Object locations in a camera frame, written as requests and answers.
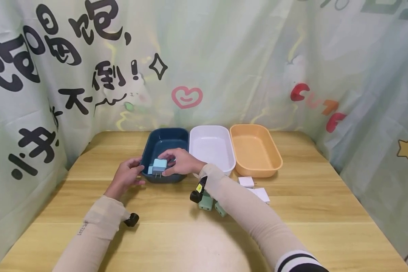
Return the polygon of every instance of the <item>person's right hand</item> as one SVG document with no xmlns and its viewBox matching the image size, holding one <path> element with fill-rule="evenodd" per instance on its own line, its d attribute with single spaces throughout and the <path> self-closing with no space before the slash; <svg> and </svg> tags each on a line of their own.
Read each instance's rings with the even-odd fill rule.
<svg viewBox="0 0 408 272">
<path fill-rule="evenodd" d="M 168 163 L 168 166 L 172 167 L 166 169 L 162 173 L 165 177 L 172 174 L 187 175 L 194 173 L 198 175 L 204 165 L 207 164 L 193 157 L 189 152 L 182 148 L 168 149 L 160 154 L 158 158 L 166 159 L 168 162 L 175 158 L 175 161 Z"/>
</svg>

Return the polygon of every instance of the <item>plastic tray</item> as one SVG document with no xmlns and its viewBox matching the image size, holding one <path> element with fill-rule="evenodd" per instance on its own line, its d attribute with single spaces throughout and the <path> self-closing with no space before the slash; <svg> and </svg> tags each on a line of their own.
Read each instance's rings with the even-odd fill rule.
<svg viewBox="0 0 408 272">
<path fill-rule="evenodd" d="M 156 178 L 148 174 L 148 167 L 154 162 L 154 159 L 171 148 L 183 148 L 189 151 L 189 132 L 184 128 L 158 128 L 150 133 L 141 161 L 141 164 L 145 166 L 142 175 L 149 182 L 175 183 L 186 177 L 186 175 L 174 174 L 169 177 L 158 176 Z"/>
<path fill-rule="evenodd" d="M 271 177 L 283 166 L 270 132 L 257 124 L 235 124 L 230 128 L 236 171 L 253 178 Z"/>
<path fill-rule="evenodd" d="M 189 153 L 198 160 L 218 166 L 230 175 L 236 166 L 228 129 L 222 126 L 197 126 L 190 131 Z"/>
</svg>

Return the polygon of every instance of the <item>pink heart drawing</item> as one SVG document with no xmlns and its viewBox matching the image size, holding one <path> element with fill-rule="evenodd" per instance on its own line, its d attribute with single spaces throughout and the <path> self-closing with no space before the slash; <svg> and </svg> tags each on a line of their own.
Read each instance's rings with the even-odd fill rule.
<svg viewBox="0 0 408 272">
<path fill-rule="evenodd" d="M 183 96 L 179 95 L 179 99 L 177 98 L 177 95 L 176 95 L 178 91 L 184 92 Z M 193 101 L 193 97 L 190 97 L 190 95 L 195 92 L 198 93 L 198 99 Z M 172 95 L 172 100 L 180 109 L 193 108 L 195 106 L 198 106 L 199 103 L 201 103 L 201 101 L 203 100 L 203 92 L 199 88 L 189 89 L 186 86 L 178 86 L 177 88 L 172 90 L 171 95 Z"/>
</svg>

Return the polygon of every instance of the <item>white tray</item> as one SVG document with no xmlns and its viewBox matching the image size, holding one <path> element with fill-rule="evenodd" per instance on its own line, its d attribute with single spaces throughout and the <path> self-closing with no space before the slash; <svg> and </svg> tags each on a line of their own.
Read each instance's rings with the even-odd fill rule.
<svg viewBox="0 0 408 272">
<path fill-rule="evenodd" d="M 190 131 L 189 153 L 198 160 L 218 166 L 230 175 L 236 166 L 228 129 L 222 126 L 197 126 Z"/>
</svg>

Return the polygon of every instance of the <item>arm sleeve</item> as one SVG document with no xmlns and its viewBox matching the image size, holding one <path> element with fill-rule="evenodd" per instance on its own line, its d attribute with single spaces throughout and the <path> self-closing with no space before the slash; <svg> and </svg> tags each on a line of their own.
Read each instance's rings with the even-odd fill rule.
<svg viewBox="0 0 408 272">
<path fill-rule="evenodd" d="M 204 176 L 207 176 L 205 190 L 255 240 L 275 272 L 327 271 L 275 211 L 254 193 L 224 175 L 213 164 L 204 166 L 199 178 Z"/>
<path fill-rule="evenodd" d="M 107 247 L 130 214 L 124 205 L 102 196 L 86 214 L 83 225 L 70 241 L 53 272 L 96 272 Z"/>
</svg>

